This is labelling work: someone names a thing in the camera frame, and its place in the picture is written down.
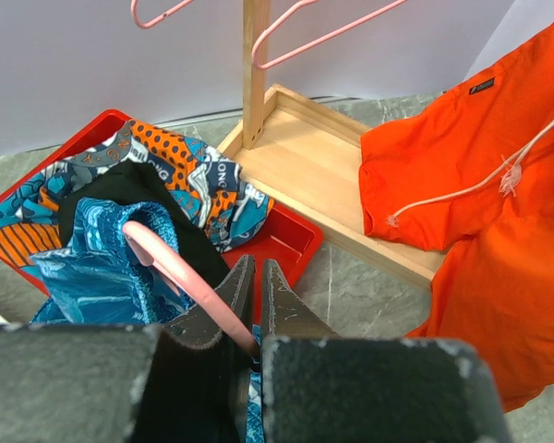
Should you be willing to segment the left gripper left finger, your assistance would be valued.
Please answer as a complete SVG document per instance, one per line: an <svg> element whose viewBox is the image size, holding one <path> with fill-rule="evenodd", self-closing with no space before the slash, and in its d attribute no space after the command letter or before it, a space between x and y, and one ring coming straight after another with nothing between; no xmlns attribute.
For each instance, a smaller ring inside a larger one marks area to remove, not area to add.
<svg viewBox="0 0 554 443"><path fill-rule="evenodd" d="M160 331L136 442L243 442L253 361L195 305Z"/></svg>

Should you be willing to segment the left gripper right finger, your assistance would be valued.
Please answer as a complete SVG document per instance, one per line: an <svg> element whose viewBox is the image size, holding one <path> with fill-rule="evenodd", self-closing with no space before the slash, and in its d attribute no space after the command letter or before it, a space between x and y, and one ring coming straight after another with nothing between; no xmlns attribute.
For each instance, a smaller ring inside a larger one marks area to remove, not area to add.
<svg viewBox="0 0 554 443"><path fill-rule="evenodd" d="M260 337L338 339L327 323L293 291L275 259L266 259L262 277Z"/></svg>

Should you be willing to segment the blue leaf-print shorts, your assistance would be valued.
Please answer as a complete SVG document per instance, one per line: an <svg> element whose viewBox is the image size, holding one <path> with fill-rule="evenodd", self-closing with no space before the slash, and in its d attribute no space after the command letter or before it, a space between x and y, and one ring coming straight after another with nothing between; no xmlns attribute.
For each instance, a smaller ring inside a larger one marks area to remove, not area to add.
<svg viewBox="0 0 554 443"><path fill-rule="evenodd" d="M140 264L123 234L130 221L152 230L178 254L175 228L161 204L82 198L67 246L33 256L50 294L36 322L136 326L153 332L157 346L161 329L198 305L182 289L175 293L154 268ZM245 256L211 287L249 331L253 281L254 260Z"/></svg>

